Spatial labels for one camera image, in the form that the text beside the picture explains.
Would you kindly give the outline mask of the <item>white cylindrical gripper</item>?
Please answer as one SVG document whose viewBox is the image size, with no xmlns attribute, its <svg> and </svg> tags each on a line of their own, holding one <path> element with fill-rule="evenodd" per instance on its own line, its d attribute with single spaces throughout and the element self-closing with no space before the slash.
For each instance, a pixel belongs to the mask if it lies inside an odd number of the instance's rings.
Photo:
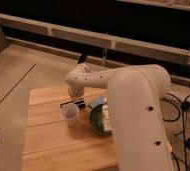
<svg viewBox="0 0 190 171">
<path fill-rule="evenodd" d="M 83 88 L 77 88 L 77 87 L 68 88 L 68 94 L 70 95 L 71 98 L 80 98 L 84 95 L 84 92 L 85 90 Z M 63 107 L 68 104 L 75 104 L 78 106 L 79 109 L 82 109 L 85 107 L 85 101 L 83 99 L 66 101 L 64 103 L 61 103 L 60 107 Z"/>
</svg>

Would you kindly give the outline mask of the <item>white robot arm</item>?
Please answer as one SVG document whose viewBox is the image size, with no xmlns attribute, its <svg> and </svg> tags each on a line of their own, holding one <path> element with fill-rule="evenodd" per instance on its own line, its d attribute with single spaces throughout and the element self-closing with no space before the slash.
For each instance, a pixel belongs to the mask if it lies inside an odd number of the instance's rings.
<svg viewBox="0 0 190 171">
<path fill-rule="evenodd" d="M 72 98 L 81 97 L 86 87 L 107 90 L 120 171 L 174 171 L 160 108 L 171 85 L 166 69 L 148 64 L 93 72 L 79 64 L 66 83 Z"/>
</svg>

